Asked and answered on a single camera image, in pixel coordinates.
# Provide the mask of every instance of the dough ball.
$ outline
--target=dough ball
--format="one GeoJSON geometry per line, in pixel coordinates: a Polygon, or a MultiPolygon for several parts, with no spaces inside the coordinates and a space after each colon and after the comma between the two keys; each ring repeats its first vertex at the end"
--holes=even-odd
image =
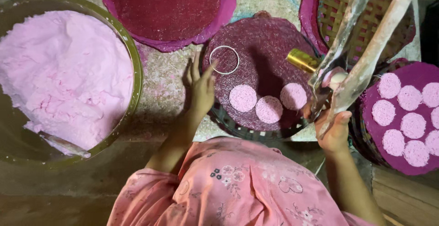
{"type": "Polygon", "coordinates": [[[422,100],[430,108],[439,106],[439,83],[429,83],[422,89],[422,100]]]}
{"type": "Polygon", "coordinates": [[[439,156],[439,131],[431,131],[425,138],[425,146],[431,155],[439,156]]]}
{"type": "Polygon", "coordinates": [[[427,165],[430,154],[423,142],[412,140],[407,143],[404,158],[413,167],[423,167],[427,165]]]}
{"type": "Polygon", "coordinates": [[[283,110],[281,102],[270,95],[262,97],[256,104],[256,115],[261,121],[268,124],[278,122],[283,110]]]}
{"type": "Polygon", "coordinates": [[[411,139],[419,139],[424,136],[427,122],[422,115],[417,113],[408,113],[404,115],[401,121],[401,131],[411,139]]]}
{"type": "Polygon", "coordinates": [[[405,145],[404,136],[400,131],[391,129],[384,133],[383,148],[389,155],[402,156],[405,145]]]}
{"type": "Polygon", "coordinates": [[[439,107],[431,112],[431,122],[436,129],[439,129],[439,107]]]}
{"type": "Polygon", "coordinates": [[[378,92],[385,99],[391,99],[398,95],[401,90],[401,81],[394,73],[385,73],[378,84],[378,92]]]}
{"type": "Polygon", "coordinates": [[[372,116],[380,126],[388,126],[395,118],[395,107],[386,100],[379,100],[372,107],[372,116]]]}
{"type": "Polygon", "coordinates": [[[307,100],[304,88],[298,83],[289,83],[282,88],[281,102],[289,110],[301,109],[307,100]]]}
{"type": "Polygon", "coordinates": [[[406,85],[398,93],[398,102],[401,108],[414,111],[422,103],[422,95],[413,86],[406,85]]]}
{"type": "Polygon", "coordinates": [[[250,111],[256,105],[256,91],[245,84],[235,86],[229,95],[232,107],[239,112],[250,111]]]}

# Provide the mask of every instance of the hand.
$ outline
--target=hand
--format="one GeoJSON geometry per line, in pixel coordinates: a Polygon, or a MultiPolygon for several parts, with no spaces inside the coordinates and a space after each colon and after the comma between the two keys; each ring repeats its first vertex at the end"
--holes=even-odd
{"type": "MultiPolygon", "coordinates": [[[[303,116],[305,119],[309,118],[311,114],[311,103],[308,103],[303,108],[303,116]]],[[[322,128],[326,117],[329,114],[329,110],[324,110],[320,113],[320,116],[314,122],[316,126],[316,132],[319,132],[322,128]]],[[[340,151],[348,150],[348,123],[352,113],[349,111],[343,111],[335,116],[334,124],[325,134],[322,140],[318,139],[320,147],[329,153],[337,153],[340,151]]]]}
{"type": "Polygon", "coordinates": [[[200,77],[198,65],[200,61],[200,52],[197,51],[190,65],[187,73],[187,82],[192,91],[192,99],[190,102],[190,109],[196,117],[203,118],[215,101],[213,85],[215,83],[215,76],[212,76],[213,68],[218,63],[214,60],[203,75],[200,77]]]}

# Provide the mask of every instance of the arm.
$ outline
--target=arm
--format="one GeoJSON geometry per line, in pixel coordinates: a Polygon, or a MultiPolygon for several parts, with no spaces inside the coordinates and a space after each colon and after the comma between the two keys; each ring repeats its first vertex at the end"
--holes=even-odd
{"type": "MultiPolygon", "coordinates": [[[[320,130],[328,112],[322,112],[315,122],[316,132],[320,130]]],[[[309,114],[307,107],[304,111],[305,118],[309,117],[309,114]]],[[[351,115],[348,111],[340,112],[324,138],[318,140],[326,156],[326,173],[331,196],[340,210],[367,222],[384,226],[384,218],[361,179],[348,148],[348,122],[351,115]]]]}
{"type": "Polygon", "coordinates": [[[146,164],[148,168],[178,174],[201,120],[213,105],[215,82],[215,77],[211,75],[213,67],[210,66],[200,77],[199,59],[200,53],[197,52],[187,73],[187,80],[192,90],[190,108],[174,123],[168,138],[146,164]]]}

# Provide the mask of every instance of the pink round cake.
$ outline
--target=pink round cake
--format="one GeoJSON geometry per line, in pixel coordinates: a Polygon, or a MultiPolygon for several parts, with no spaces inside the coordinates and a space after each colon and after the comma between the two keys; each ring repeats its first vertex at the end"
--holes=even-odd
{"type": "Polygon", "coordinates": [[[406,85],[398,93],[398,103],[401,108],[414,111],[422,103],[422,95],[413,86],[406,85]]]}
{"type": "Polygon", "coordinates": [[[384,73],[378,84],[378,92],[385,99],[391,99],[398,95],[401,90],[401,81],[394,73],[384,73]]]}
{"type": "Polygon", "coordinates": [[[404,159],[413,167],[424,167],[430,159],[430,154],[423,142],[412,140],[404,150],[404,159]]]}
{"type": "Polygon", "coordinates": [[[305,90],[298,83],[289,83],[282,88],[281,102],[289,110],[301,109],[307,100],[305,90]]]}
{"type": "Polygon", "coordinates": [[[401,131],[405,136],[411,139],[419,139],[424,136],[427,122],[422,115],[417,113],[408,113],[404,115],[401,121],[401,131]]]}
{"type": "Polygon", "coordinates": [[[389,155],[402,156],[405,145],[404,136],[400,131],[390,129],[385,132],[383,137],[383,148],[389,155]]]}
{"type": "Polygon", "coordinates": [[[241,84],[230,91],[229,100],[234,109],[247,112],[256,105],[256,91],[248,85],[241,84]]]}
{"type": "Polygon", "coordinates": [[[425,138],[425,146],[431,155],[439,156],[439,131],[434,130],[425,138]]]}
{"type": "Polygon", "coordinates": [[[379,100],[372,107],[372,116],[380,126],[388,126],[395,117],[395,107],[386,100],[379,100]]]}
{"type": "Polygon", "coordinates": [[[422,89],[422,100],[430,108],[439,106],[439,83],[429,83],[422,89]]]}
{"type": "Polygon", "coordinates": [[[436,129],[439,129],[439,107],[431,112],[431,123],[436,129]]]}
{"type": "Polygon", "coordinates": [[[256,104],[256,115],[265,123],[275,123],[281,119],[283,107],[281,102],[270,95],[259,99],[256,104]]]}

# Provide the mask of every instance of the woven bamboo tray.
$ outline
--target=woven bamboo tray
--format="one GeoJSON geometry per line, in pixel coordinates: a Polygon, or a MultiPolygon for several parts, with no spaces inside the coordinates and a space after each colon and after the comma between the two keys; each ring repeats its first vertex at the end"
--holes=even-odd
{"type": "MultiPolygon", "coordinates": [[[[319,0],[317,23],[321,38],[330,47],[337,35],[349,0],[319,0]]],[[[353,66],[377,30],[392,0],[369,0],[366,9],[358,18],[352,31],[348,47],[348,64],[353,66]]],[[[409,44],[416,34],[413,6],[409,7],[402,21],[392,34],[381,53],[377,69],[386,65],[384,62],[395,56],[405,45],[409,44]]]]}

